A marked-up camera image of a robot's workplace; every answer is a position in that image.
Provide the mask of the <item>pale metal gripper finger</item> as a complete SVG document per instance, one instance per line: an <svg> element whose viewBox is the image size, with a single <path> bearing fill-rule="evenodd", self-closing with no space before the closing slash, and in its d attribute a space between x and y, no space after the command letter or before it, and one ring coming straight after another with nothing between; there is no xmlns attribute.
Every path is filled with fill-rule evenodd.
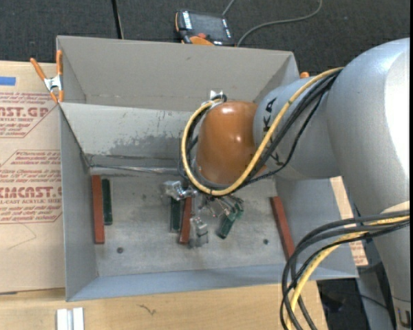
<svg viewBox="0 0 413 330"><path fill-rule="evenodd" d="M192 187L184 188L181 181L166 181L163 185L163 192L174 200L183 200L189 197L196 197L198 191Z"/></svg>
<svg viewBox="0 0 413 330"><path fill-rule="evenodd" d="M191 217L189 246L191 248L202 247L209 242L208 225L199 217Z"/></svg>

